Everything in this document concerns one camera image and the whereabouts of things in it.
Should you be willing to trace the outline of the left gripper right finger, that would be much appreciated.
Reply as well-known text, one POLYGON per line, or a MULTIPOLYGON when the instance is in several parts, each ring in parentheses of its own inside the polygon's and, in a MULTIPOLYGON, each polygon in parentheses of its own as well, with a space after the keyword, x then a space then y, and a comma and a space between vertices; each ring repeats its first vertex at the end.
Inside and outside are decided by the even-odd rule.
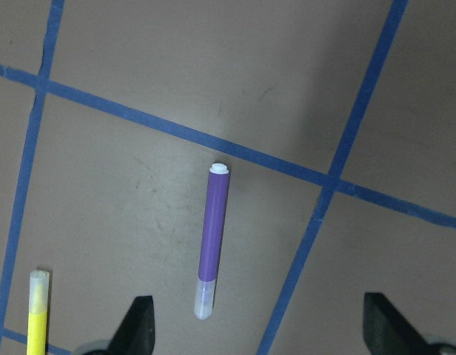
POLYGON ((428 354, 428 343, 382 293, 363 297, 363 341, 370 354, 428 354))

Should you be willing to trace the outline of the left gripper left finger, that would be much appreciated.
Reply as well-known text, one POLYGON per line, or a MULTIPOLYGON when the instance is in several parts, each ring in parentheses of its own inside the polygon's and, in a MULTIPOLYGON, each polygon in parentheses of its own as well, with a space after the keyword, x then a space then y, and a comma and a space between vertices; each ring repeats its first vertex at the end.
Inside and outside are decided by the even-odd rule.
POLYGON ((155 347, 152 296, 136 297, 104 354, 150 355, 155 347))

